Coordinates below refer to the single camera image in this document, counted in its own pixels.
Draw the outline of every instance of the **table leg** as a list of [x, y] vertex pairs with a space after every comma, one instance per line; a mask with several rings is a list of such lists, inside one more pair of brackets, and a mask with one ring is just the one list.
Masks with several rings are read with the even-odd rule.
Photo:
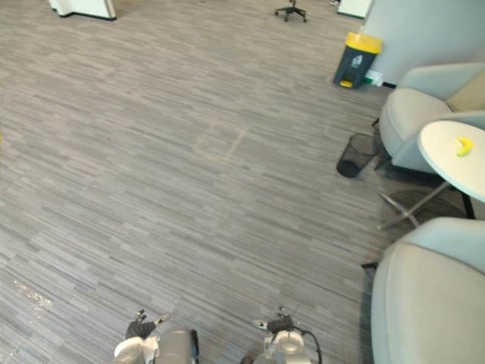
[[416, 220], [416, 217], [414, 216], [414, 213], [420, 209], [423, 205], [431, 201], [434, 197], [438, 196], [440, 193], [442, 193], [444, 190], [446, 190], [449, 187], [449, 182], [448, 181], [443, 181], [435, 190], [433, 190], [431, 193], [427, 194], [425, 197], [420, 199], [418, 202], [416, 202], [410, 209], [406, 210], [406, 208], [401, 205], [399, 202], [395, 201], [392, 197], [386, 195], [385, 193], [378, 192], [379, 196], [381, 196], [386, 202], [388, 202], [394, 209], [398, 210], [401, 212], [399, 215], [397, 215], [395, 218], [390, 219], [388, 222], [377, 226], [377, 229], [379, 231], [386, 230], [387, 228], [390, 228], [391, 226], [397, 224], [398, 222], [401, 222], [405, 219], [409, 219], [411, 223], [415, 226], [419, 226], [418, 220]]

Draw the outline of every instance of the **yellow banana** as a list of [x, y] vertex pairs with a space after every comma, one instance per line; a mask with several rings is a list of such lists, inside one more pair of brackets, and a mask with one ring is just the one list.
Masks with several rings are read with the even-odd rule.
[[456, 153], [458, 157], [467, 155], [473, 149], [473, 142], [468, 138], [458, 138], [458, 141], [462, 144], [462, 147]]

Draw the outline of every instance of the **dark gray trash bin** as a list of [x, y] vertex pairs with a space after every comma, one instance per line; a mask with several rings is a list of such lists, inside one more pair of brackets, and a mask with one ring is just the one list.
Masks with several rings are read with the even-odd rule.
[[344, 177], [357, 177], [375, 155], [373, 137], [356, 133], [350, 137], [336, 169]]
[[382, 40], [378, 38], [349, 33], [333, 82], [350, 89], [360, 87], [374, 58], [380, 53], [381, 47]]

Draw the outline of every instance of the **yellow and gray trash bin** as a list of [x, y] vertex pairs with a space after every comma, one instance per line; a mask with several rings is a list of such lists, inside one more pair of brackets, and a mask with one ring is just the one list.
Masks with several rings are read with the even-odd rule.
[[381, 39], [365, 34], [349, 33], [333, 83], [350, 89], [360, 87], [372, 61], [381, 49]]

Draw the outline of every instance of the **gray armchair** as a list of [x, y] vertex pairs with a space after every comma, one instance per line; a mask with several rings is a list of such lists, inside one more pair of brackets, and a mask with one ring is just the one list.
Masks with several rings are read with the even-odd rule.
[[387, 248], [372, 292], [375, 364], [485, 361], [485, 221], [436, 218]]
[[485, 86], [474, 85], [480, 89], [481, 109], [469, 109], [466, 102], [465, 110], [452, 107], [460, 89], [475, 79], [485, 80], [485, 63], [417, 67], [402, 78], [379, 118], [380, 136], [393, 165], [434, 173], [418, 148], [417, 135], [425, 124], [451, 120], [485, 128]]

